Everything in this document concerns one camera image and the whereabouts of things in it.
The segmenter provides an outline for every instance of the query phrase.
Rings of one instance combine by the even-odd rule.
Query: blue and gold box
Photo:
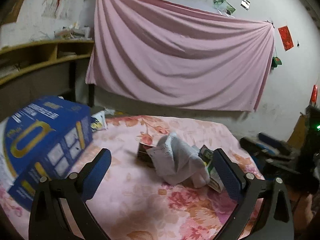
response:
[[[25,209],[39,179],[65,178],[92,141],[90,108],[43,97],[0,123],[0,180]]]

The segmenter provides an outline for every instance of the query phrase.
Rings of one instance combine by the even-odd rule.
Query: bed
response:
[[[106,119],[107,130],[94,133],[93,142],[70,172],[79,172],[101,148],[112,154],[111,166],[87,206],[97,222],[114,240],[212,239],[236,203],[225,190],[208,186],[193,189],[188,182],[170,186],[155,170],[137,159],[138,144],[156,145],[161,136],[175,131],[189,145],[222,148],[244,172],[263,178],[228,128],[220,123],[175,117],[130,116]],[[30,213],[19,206],[0,185],[0,203],[16,230],[28,239]],[[258,215],[255,209],[241,237],[247,236]],[[73,233],[81,236],[74,222]]]

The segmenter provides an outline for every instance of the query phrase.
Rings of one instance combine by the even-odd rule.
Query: white cloth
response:
[[[177,137],[176,133],[163,136],[156,147],[147,150],[156,173],[171,185],[191,177],[195,188],[210,182],[209,173],[198,151]]]

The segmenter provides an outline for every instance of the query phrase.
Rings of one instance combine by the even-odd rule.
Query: pink bedsheet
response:
[[[270,23],[163,0],[96,0],[86,83],[188,109],[253,111],[269,74]]]
[[[133,116],[107,119],[108,129],[94,134],[73,171],[108,148],[112,163],[87,205],[105,232],[114,240],[209,240],[217,234],[235,207],[224,190],[218,194],[205,186],[170,186],[152,168],[137,160],[139,141],[156,144],[162,135],[175,131],[190,145],[221,147],[245,172],[261,178],[254,162],[222,124],[175,117]],[[0,203],[18,232],[28,239],[29,212],[0,186]],[[260,204],[242,237],[249,234]]]

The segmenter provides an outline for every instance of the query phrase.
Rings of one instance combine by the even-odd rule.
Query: screw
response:
[[[283,181],[282,181],[282,179],[281,178],[276,178],[276,182],[278,182],[279,184],[281,184]]]
[[[47,177],[41,177],[40,178],[40,182],[45,182],[45,181],[47,181]]]
[[[252,173],[247,173],[245,175],[248,179],[254,179],[254,175]]]
[[[69,179],[75,179],[76,177],[78,177],[78,173],[73,172],[69,175]]]

